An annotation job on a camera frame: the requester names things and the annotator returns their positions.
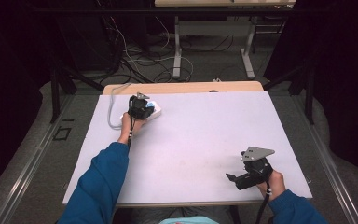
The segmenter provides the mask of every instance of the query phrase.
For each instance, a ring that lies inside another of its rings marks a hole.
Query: blue sleeve
[[[110,223],[129,164],[129,148],[112,143],[92,158],[58,223]]]
[[[327,223],[306,198],[298,197],[289,189],[271,201],[269,207],[274,213],[274,224]]]

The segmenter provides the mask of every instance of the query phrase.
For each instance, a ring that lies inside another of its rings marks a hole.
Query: white desk
[[[130,85],[115,92],[120,95],[115,96],[113,123],[128,110],[128,100],[137,91],[158,102],[162,114],[132,140],[118,207],[262,200],[256,187],[239,191],[226,177],[226,173],[244,174],[240,158],[247,147],[274,149],[276,153],[268,160],[285,174],[286,187],[311,197],[275,108],[258,82]],[[109,95],[100,96],[63,203],[91,158],[118,139],[119,131],[110,129],[106,122],[109,100]]]
[[[262,7],[277,5],[293,5],[296,0],[156,0],[157,7]],[[175,17],[175,59],[173,78],[179,78],[182,49],[180,35],[234,35],[246,36],[245,48],[241,49],[241,57],[246,76],[255,78],[249,59],[249,51],[255,34],[257,17],[251,21],[179,21]]]

